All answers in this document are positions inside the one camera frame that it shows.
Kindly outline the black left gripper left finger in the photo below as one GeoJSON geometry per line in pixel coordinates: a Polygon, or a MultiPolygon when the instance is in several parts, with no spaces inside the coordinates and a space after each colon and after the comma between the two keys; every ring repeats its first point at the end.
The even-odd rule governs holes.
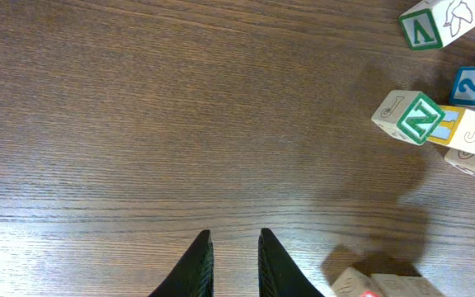
{"type": "Polygon", "coordinates": [[[164,281],[148,297],[213,297],[214,246],[202,230],[164,281]]]}

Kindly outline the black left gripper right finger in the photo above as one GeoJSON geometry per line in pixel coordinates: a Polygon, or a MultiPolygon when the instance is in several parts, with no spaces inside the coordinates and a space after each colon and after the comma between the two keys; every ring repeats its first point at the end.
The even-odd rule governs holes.
{"type": "Polygon", "coordinates": [[[260,297],[323,297],[268,228],[258,239],[258,283],[260,297]]]}

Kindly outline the red Y wooden block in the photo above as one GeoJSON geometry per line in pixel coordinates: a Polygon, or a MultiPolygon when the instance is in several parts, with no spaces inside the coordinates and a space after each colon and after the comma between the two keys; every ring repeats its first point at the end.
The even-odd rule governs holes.
{"type": "Polygon", "coordinates": [[[354,267],[346,268],[332,284],[336,297],[383,297],[378,286],[354,267]]]}

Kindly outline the red I wooden block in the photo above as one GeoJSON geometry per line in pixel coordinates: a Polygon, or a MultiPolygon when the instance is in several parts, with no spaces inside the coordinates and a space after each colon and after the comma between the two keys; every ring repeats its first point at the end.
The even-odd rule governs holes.
{"type": "Polygon", "coordinates": [[[387,297],[445,297],[423,277],[372,274],[371,278],[387,297]]]}

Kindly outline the green N wooden block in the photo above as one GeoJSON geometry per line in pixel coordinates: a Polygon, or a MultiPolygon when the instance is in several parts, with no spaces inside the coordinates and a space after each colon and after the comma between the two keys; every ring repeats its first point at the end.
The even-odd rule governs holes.
{"type": "Polygon", "coordinates": [[[442,108],[424,92],[392,90],[371,120],[395,139],[421,146],[444,116],[442,108]]]}

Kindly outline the yellow J wooden block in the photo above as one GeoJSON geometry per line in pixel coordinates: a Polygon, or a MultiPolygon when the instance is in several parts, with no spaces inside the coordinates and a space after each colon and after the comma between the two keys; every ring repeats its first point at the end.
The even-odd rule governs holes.
{"type": "Polygon", "coordinates": [[[445,116],[428,141],[475,154],[475,111],[456,106],[440,106],[440,108],[445,116]]]}

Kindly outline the green V wooden block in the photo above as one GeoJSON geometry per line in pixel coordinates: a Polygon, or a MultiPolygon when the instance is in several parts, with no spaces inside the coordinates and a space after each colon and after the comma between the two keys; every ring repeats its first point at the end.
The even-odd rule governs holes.
{"type": "Polygon", "coordinates": [[[423,0],[398,20],[411,50],[441,49],[475,27],[475,0],[423,0]]]}

